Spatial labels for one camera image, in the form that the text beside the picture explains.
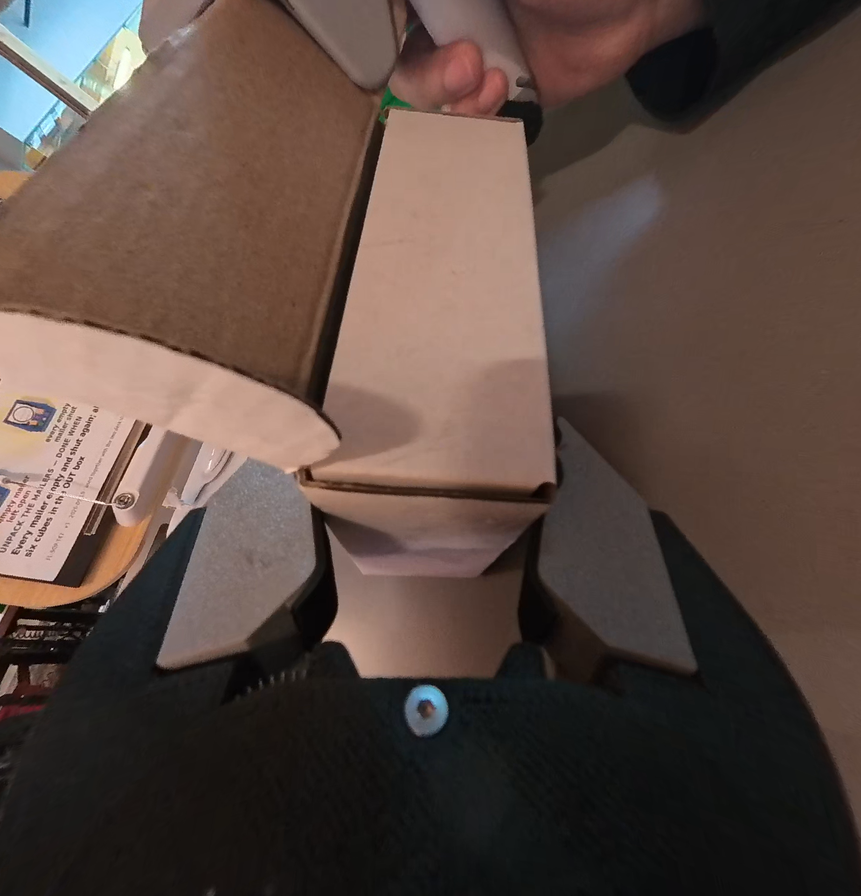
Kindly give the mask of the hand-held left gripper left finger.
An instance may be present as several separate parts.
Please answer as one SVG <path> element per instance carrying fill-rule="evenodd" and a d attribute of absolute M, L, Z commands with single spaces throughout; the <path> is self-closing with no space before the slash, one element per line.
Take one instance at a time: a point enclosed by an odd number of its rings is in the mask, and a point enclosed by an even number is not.
<path fill-rule="evenodd" d="M 157 665 L 248 657 L 280 671 L 324 639 L 337 609 L 322 514 L 294 476 L 249 459 L 208 501 Z"/>

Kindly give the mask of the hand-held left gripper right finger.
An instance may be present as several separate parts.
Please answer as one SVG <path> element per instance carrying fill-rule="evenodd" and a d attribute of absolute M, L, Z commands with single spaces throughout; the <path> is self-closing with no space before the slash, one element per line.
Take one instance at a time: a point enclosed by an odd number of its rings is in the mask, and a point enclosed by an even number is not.
<path fill-rule="evenodd" d="M 698 664 L 644 499 L 564 419 L 557 491 L 531 528 L 518 625 L 552 677 L 593 683 L 618 662 L 693 678 Z"/>

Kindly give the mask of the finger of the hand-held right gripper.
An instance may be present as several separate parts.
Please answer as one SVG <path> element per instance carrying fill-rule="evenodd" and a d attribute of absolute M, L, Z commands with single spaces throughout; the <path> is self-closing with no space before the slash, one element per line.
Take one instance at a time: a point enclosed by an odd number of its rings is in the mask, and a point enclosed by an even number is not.
<path fill-rule="evenodd" d="M 387 85 L 399 54 L 390 1 L 290 1 L 289 12 L 357 86 Z"/>

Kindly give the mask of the white cardboard mailer box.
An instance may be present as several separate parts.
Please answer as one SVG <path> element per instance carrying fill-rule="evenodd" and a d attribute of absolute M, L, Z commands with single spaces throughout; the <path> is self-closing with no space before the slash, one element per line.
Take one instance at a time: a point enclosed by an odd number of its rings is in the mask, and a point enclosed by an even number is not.
<path fill-rule="evenodd" d="M 206 2 L 0 201 L 0 315 L 81 400 L 294 474 L 365 575 L 482 574 L 549 509 L 523 124 L 395 107 L 290 2 Z"/>

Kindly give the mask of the person's right forearm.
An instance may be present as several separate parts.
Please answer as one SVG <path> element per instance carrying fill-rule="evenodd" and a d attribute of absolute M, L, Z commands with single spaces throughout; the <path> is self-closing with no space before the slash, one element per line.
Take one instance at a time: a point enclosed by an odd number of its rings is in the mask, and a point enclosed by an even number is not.
<path fill-rule="evenodd" d="M 687 132 L 784 57 L 825 34 L 861 1 L 664 2 L 656 27 L 624 79 L 659 126 Z"/>

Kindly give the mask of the person's right hand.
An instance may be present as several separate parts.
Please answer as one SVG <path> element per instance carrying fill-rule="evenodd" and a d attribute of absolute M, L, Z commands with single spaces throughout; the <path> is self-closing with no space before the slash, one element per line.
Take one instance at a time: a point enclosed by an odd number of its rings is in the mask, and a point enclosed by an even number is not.
<path fill-rule="evenodd" d="M 581 98 L 624 75 L 651 50 L 707 23 L 697 1 L 509 1 L 523 56 L 543 106 Z M 506 75 L 468 40 L 437 47 L 421 25 L 404 41 L 390 89 L 422 111 L 494 118 Z"/>

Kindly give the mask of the instruction sheet on wooden stand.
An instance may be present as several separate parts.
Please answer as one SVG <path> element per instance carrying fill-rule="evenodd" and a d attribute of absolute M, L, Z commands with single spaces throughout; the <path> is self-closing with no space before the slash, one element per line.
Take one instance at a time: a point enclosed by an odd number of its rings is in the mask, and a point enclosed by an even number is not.
<path fill-rule="evenodd" d="M 7 375 L 15 376 L 22 388 L 42 393 L 55 392 L 79 404 L 104 409 L 81 400 L 78 387 L 69 384 L 68 375 L 81 372 L 80 363 L 69 356 L 69 338 L 57 336 L 49 341 L 44 335 L 43 326 L 44 322 L 35 318 L 0 315 L 0 369 Z M 110 501 L 113 515 L 119 482 Z M 101 588 L 117 581 L 140 551 L 146 523 L 135 523 L 126 529 L 116 521 L 115 515 L 114 519 L 85 579 L 78 587 L 0 577 L 0 604 L 37 609 L 61 606 L 93 596 Z"/>

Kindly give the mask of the printed instruction sheet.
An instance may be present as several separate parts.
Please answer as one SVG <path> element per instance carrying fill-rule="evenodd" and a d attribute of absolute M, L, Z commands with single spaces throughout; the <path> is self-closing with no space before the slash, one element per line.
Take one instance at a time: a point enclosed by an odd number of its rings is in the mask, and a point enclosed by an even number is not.
<path fill-rule="evenodd" d="M 78 587 L 144 426 L 0 369 L 0 577 Z"/>

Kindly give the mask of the dark metal rack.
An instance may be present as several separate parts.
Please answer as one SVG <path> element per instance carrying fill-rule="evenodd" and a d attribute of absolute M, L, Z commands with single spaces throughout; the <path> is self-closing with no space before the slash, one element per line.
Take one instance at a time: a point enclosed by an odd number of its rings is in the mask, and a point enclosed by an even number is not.
<path fill-rule="evenodd" d="M 0 723 L 40 711 L 112 597 L 54 608 L 0 606 Z"/>

